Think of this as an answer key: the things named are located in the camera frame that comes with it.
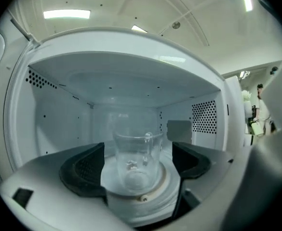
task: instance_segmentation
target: glass cup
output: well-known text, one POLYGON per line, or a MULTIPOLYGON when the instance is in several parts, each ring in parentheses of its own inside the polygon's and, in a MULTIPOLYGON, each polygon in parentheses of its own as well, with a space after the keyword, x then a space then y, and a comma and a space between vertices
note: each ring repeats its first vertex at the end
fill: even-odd
POLYGON ((153 188, 159 169, 162 135, 139 131, 113 133, 117 171, 129 192, 145 194, 153 188))

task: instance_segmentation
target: person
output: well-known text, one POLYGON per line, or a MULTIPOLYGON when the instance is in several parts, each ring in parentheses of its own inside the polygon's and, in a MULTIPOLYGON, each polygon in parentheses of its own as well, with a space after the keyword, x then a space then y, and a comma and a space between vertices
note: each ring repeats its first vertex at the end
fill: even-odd
POLYGON ((271 132, 270 124, 270 114, 268 108, 266 107, 264 101, 261 98, 261 93, 263 90, 263 84, 258 84, 257 86, 257 102, 256 102, 256 116, 253 121, 258 121, 263 130, 265 130, 265 135, 269 135, 271 132))

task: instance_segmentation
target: clear plastic cup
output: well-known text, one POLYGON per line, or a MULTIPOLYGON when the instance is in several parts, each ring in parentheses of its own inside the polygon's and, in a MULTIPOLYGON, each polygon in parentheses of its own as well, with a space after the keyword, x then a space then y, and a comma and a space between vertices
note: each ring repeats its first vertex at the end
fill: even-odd
POLYGON ((114 132, 113 137, 122 185, 136 195, 152 190, 158 174, 162 133, 114 132))

